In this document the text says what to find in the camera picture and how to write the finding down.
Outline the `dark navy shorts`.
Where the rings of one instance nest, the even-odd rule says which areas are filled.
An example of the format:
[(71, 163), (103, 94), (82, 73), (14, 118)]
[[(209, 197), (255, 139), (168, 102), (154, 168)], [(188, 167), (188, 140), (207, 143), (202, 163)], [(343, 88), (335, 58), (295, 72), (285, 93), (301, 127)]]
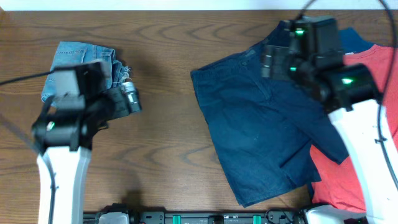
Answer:
[(261, 76), (264, 44), (288, 43), (279, 22), (263, 42), (191, 72), (218, 159), (243, 207), (318, 182), (312, 146), (337, 164), (348, 157), (319, 102), (291, 82)]

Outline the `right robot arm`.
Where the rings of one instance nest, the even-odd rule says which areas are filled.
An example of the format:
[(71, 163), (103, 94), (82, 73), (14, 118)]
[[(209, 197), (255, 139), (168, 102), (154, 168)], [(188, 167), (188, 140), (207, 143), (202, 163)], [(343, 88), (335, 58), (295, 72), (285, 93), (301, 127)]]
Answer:
[(288, 47), (264, 47), (262, 76), (291, 81), (323, 105), (349, 152), (366, 205), (363, 213), (330, 205), (305, 208), (295, 223), (395, 223), (397, 149), (383, 92), (365, 65), (344, 64), (333, 17), (300, 14), (288, 22), (287, 30)]

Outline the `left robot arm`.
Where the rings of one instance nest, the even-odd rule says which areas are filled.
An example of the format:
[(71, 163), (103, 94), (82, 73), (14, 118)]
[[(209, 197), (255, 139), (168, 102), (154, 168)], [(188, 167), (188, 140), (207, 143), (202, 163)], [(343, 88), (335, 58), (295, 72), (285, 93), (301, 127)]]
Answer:
[(108, 121), (141, 110), (133, 83), (107, 88), (104, 60), (61, 65), (32, 125), (40, 175), (39, 223), (82, 223), (93, 137)]

